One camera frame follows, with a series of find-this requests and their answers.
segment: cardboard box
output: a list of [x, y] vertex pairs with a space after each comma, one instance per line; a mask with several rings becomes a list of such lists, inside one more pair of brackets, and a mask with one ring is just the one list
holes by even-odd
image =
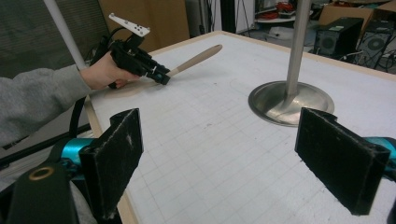
[[[184, 0], [99, 0], [108, 30], [120, 27], [108, 15], [150, 28], [139, 48], [151, 52], [190, 38]], [[125, 40], [130, 31], [122, 30], [114, 38]]]
[[[361, 0], [365, 3], [371, 3], [371, 0]], [[364, 33], [370, 20], [386, 20], [389, 13], [396, 12], [396, 0], [388, 1], [377, 8], [368, 7], [337, 7], [334, 4], [329, 4], [323, 8], [318, 20], [319, 25], [327, 25], [332, 21], [338, 20], [341, 17], [363, 18], [363, 26], [361, 27], [361, 34]]]

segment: white table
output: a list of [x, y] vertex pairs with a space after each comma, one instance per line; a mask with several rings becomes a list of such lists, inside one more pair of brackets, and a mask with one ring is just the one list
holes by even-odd
[[[254, 88], [286, 79], [288, 49], [215, 32], [152, 55], [172, 69], [217, 44], [166, 86], [98, 91], [87, 102], [97, 136], [112, 115], [140, 109], [145, 152], [119, 204], [123, 222], [386, 223], [393, 182], [381, 181], [369, 216], [350, 215], [295, 153], [297, 128], [248, 107]], [[352, 132], [396, 136], [395, 76], [305, 53], [299, 81], [326, 91]]]

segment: metal pole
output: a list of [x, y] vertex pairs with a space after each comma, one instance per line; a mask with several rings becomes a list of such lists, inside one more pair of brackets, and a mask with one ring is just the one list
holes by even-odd
[[64, 43], [66, 43], [67, 48], [69, 49], [72, 57], [78, 67], [78, 69], [86, 68], [86, 64], [81, 56], [81, 53], [78, 50], [76, 42], [73, 39], [73, 36], [70, 34], [69, 29], [67, 28], [67, 24], [64, 21], [64, 17], [62, 16], [61, 11], [56, 5], [55, 0], [44, 0], [44, 3], [49, 10], [49, 14], [52, 16], [53, 21], [58, 27], [59, 32], [61, 33], [62, 38], [64, 39]]
[[297, 94], [297, 81], [300, 73], [301, 59], [303, 57], [306, 26], [311, 8], [310, 0], [298, 1], [296, 22], [294, 25], [293, 42], [290, 52], [288, 77], [286, 79], [286, 95]]

